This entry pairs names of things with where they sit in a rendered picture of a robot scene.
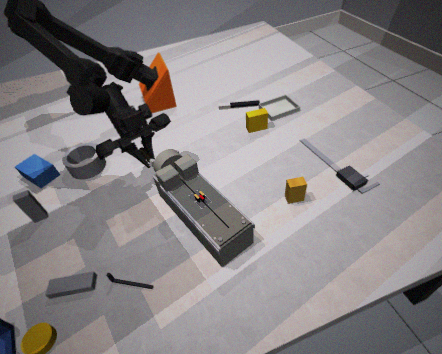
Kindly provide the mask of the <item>yellow round disc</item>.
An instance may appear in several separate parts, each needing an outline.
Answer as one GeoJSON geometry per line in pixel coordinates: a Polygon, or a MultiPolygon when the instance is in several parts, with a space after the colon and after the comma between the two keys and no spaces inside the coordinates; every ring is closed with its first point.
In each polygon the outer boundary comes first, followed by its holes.
{"type": "Polygon", "coordinates": [[[57,339],[55,328],[47,323],[39,323],[27,330],[20,345],[24,354],[45,354],[57,339]]]}

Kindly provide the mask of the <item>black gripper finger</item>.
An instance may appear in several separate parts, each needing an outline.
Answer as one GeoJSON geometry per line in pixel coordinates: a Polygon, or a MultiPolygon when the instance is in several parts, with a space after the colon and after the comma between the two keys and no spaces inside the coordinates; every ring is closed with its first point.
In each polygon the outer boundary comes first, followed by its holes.
{"type": "Polygon", "coordinates": [[[145,136],[141,143],[143,145],[143,147],[149,152],[149,154],[155,159],[154,157],[154,152],[153,152],[153,147],[152,147],[152,137],[155,135],[155,132],[145,136]]]}
{"type": "Polygon", "coordinates": [[[147,160],[144,158],[144,156],[142,155],[142,153],[139,151],[139,149],[137,148],[135,142],[125,146],[123,149],[121,149],[122,153],[127,152],[130,155],[134,156],[136,159],[138,159],[141,163],[143,163],[146,167],[150,168],[149,163],[147,162],[147,160]]]}

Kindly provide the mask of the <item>blue rectangular block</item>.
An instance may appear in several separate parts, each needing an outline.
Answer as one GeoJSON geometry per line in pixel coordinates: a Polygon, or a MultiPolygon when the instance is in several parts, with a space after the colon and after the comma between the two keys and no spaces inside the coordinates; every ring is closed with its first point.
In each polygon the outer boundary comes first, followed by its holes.
{"type": "Polygon", "coordinates": [[[15,168],[22,177],[28,179],[40,188],[49,184],[60,175],[53,164],[35,154],[15,166],[15,168]]]}

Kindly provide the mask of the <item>grey hollow cylinder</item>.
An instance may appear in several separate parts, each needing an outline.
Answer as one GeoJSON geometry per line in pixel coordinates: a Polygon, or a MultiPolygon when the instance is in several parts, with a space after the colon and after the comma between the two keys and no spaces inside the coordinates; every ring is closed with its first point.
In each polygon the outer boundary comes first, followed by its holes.
{"type": "Polygon", "coordinates": [[[89,179],[98,175],[105,168],[105,158],[100,160],[95,149],[96,144],[84,143],[70,148],[64,154],[62,162],[73,178],[89,179]],[[88,158],[91,159],[79,164],[88,158]]]}

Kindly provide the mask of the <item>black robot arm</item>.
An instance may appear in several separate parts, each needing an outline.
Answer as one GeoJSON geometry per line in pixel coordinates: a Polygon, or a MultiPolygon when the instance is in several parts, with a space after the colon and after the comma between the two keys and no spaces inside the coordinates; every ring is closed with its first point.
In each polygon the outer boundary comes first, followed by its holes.
{"type": "MultiPolygon", "coordinates": [[[[120,91],[121,85],[112,82],[103,86],[107,73],[99,63],[80,58],[62,42],[100,61],[117,79],[128,83],[135,79],[147,85],[148,91],[159,77],[157,67],[151,69],[144,65],[141,55],[102,45],[52,16],[41,1],[8,0],[3,13],[15,35],[25,38],[63,71],[71,84],[67,91],[71,106],[79,115],[102,112],[108,115],[112,109],[128,104],[120,91]]],[[[130,106],[125,114],[114,113],[121,134],[148,125],[147,119],[153,117],[150,108],[147,104],[138,108],[130,106]]]]}

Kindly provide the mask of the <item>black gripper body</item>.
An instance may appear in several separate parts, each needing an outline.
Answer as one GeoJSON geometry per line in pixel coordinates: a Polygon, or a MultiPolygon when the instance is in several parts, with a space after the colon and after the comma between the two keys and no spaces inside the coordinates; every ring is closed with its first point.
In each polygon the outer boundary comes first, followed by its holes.
{"type": "Polygon", "coordinates": [[[98,155],[100,160],[112,155],[114,149],[116,149],[116,148],[123,149],[125,146],[131,144],[133,140],[135,140],[139,137],[141,137],[143,139],[145,136],[153,133],[152,131],[157,132],[157,131],[167,127],[169,125],[169,123],[171,122],[168,115],[162,113],[162,114],[152,118],[147,126],[140,127],[138,129],[136,129],[136,131],[133,131],[130,133],[128,131],[125,131],[121,134],[121,132],[117,126],[116,117],[115,117],[114,113],[120,111],[121,114],[125,114],[125,113],[129,112],[128,107],[129,107],[129,105],[122,104],[122,105],[120,105],[120,106],[118,106],[108,112],[107,117],[109,118],[110,122],[112,123],[113,127],[117,131],[120,138],[113,141],[113,142],[109,139],[107,141],[104,141],[104,142],[96,145],[95,152],[98,155]]]}

